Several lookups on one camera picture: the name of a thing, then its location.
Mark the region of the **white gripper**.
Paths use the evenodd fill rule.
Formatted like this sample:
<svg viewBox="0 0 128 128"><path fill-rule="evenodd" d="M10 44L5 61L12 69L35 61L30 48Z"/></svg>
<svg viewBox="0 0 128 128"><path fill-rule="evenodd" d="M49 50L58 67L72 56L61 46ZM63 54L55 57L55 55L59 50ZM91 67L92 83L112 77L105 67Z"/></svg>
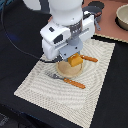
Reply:
<svg viewBox="0 0 128 128"><path fill-rule="evenodd" d="M91 38L94 32L94 15L89 12L74 25L64 26L51 20L40 31L43 52L49 60L67 60L82 50L83 42Z"/></svg>

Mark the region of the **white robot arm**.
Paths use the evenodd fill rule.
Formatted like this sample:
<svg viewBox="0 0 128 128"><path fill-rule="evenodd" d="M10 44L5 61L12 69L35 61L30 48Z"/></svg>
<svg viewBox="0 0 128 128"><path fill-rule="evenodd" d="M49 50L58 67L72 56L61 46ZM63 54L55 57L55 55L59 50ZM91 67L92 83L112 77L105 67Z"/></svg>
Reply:
<svg viewBox="0 0 128 128"><path fill-rule="evenodd" d="M51 14L40 30L42 48L48 60L67 60L83 48L83 42L95 33L94 15L84 17L82 0L23 0L33 10Z"/></svg>

